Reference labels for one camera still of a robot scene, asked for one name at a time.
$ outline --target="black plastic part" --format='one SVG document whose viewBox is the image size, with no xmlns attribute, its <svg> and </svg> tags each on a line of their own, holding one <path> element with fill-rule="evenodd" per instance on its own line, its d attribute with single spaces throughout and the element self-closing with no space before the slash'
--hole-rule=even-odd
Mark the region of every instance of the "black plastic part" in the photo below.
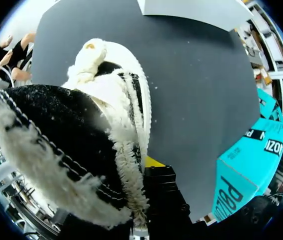
<svg viewBox="0 0 283 240">
<path fill-rule="evenodd" d="M 144 188 L 150 204 L 147 217 L 152 240 L 183 239 L 182 235 L 190 233 L 190 206 L 176 185 L 172 167 L 146 168 Z"/>
</svg>

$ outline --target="fuzzy slipper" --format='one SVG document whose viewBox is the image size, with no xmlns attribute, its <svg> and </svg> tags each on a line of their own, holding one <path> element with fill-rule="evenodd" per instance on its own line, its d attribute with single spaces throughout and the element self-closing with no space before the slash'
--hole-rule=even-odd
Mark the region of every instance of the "fuzzy slipper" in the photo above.
<svg viewBox="0 0 283 240">
<path fill-rule="evenodd" d="M 130 219 L 142 227 L 149 207 L 143 190 L 149 89 L 141 67 L 114 63 L 111 73 L 100 74 L 109 52 L 103 56 L 99 43 L 105 42 L 85 43 L 70 68 L 64 86 L 74 90 L 0 90 L 0 147 L 58 207 L 106 228 Z M 94 57 L 83 57 L 87 51 Z"/>
</svg>

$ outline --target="white fuzzy trim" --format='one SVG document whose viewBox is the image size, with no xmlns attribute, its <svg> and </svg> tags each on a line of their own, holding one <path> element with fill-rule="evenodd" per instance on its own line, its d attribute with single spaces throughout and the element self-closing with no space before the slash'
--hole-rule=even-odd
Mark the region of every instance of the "white fuzzy trim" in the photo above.
<svg viewBox="0 0 283 240">
<path fill-rule="evenodd" d="M 126 83 L 117 75 L 118 73 L 124 73 Z M 113 148 L 116 150 L 115 162 L 123 190 L 127 195 L 128 207 L 133 211 L 135 226 L 145 226 L 145 211 L 149 204 L 142 190 L 144 187 L 143 175 L 136 163 L 133 147 L 135 143 L 139 144 L 141 169 L 144 169 L 145 166 L 147 150 L 142 115 L 132 77 L 123 70 L 114 71 L 111 74 L 98 76 L 93 81 L 78 84 L 76 89 L 92 96 L 107 118 L 110 125 L 109 139 L 114 143 Z M 137 129 L 129 117 L 128 93 L 132 101 Z"/>
<path fill-rule="evenodd" d="M 45 150 L 31 143 L 39 137 L 33 124 L 29 127 L 5 127 L 13 124 L 16 114 L 0 101 L 0 147 L 5 158 L 25 174 L 43 194 L 57 206 L 80 219 L 104 227 L 126 223 L 131 218 L 127 207 L 117 210 L 100 200 L 96 188 L 98 177 L 82 178 L 73 182 L 67 177 L 67 169 L 58 166 L 61 156 L 55 155 L 49 142 L 43 138 Z"/>
</svg>

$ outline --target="yellow object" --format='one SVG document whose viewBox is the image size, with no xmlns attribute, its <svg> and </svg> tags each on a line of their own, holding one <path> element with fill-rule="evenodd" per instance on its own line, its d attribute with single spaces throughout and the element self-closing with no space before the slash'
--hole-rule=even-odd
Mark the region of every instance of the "yellow object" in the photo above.
<svg viewBox="0 0 283 240">
<path fill-rule="evenodd" d="M 150 168 L 150 167 L 165 167 L 165 165 L 160 163 L 159 161 L 156 161 L 155 159 L 152 159 L 150 156 L 147 156 L 146 168 Z"/>
</svg>

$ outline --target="black fabric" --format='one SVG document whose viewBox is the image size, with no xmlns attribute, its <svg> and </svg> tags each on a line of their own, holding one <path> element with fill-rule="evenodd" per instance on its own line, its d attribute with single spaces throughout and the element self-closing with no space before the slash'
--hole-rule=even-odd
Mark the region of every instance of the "black fabric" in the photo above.
<svg viewBox="0 0 283 240">
<path fill-rule="evenodd" d="M 118 76 L 120 76 L 121 79 L 126 83 L 126 79 L 125 79 L 123 73 L 118 74 Z M 134 113 L 134 108 L 133 108 L 133 102 L 132 102 L 132 99 L 131 99 L 131 94 L 129 92 L 128 92 L 128 99 L 129 99 L 129 102 L 130 102 L 129 118 L 130 118 L 132 124 L 134 125 L 134 127 L 136 129 L 135 113 Z M 136 159 L 136 163 L 138 164 L 139 171 L 142 172 L 142 166 L 141 166 L 142 155 L 141 155 L 140 145 L 137 142 L 134 143 L 132 151 L 134 153 L 134 157 Z"/>
<path fill-rule="evenodd" d="M 104 61 L 98 66 L 98 72 L 95 77 L 100 75 L 111 74 L 115 69 L 120 69 L 121 66 L 113 62 Z"/>
<path fill-rule="evenodd" d="M 41 132 L 33 144 L 44 148 L 43 135 L 53 142 L 50 145 L 55 154 L 63 155 L 59 166 L 72 169 L 67 173 L 71 180 L 77 182 L 88 172 L 105 176 L 98 197 L 117 209 L 127 204 L 115 163 L 114 143 L 105 133 L 110 126 L 88 95 L 57 86 L 29 85 L 1 90 L 0 100 L 7 102 L 18 117 L 12 126 L 6 126 L 7 131 L 28 127 L 33 121 Z"/>
<path fill-rule="evenodd" d="M 6 66 L 4 66 L 5 69 L 7 69 L 9 72 L 13 70 L 13 68 L 15 68 L 18 64 L 18 62 L 20 60 L 23 60 L 26 58 L 27 56 L 27 51 L 28 51 L 28 45 L 25 48 L 25 50 L 23 50 L 22 46 L 21 46 L 21 41 L 19 41 L 15 47 L 12 49 L 12 56 L 8 62 L 8 64 Z M 3 49 L 0 47 L 0 61 L 3 59 L 3 57 L 8 53 L 7 50 Z M 10 78 L 7 76 L 7 74 L 3 71 L 0 70 L 0 78 L 3 81 L 8 82 L 9 84 L 11 84 L 11 80 Z"/>
<path fill-rule="evenodd" d="M 136 91 L 136 94 L 137 94 L 139 110 L 140 110 L 142 119 L 144 120 L 142 92 L 141 92 L 141 85 L 140 85 L 139 77 L 137 74 L 131 74 L 131 77 L 132 77 L 133 89 Z"/>
</svg>

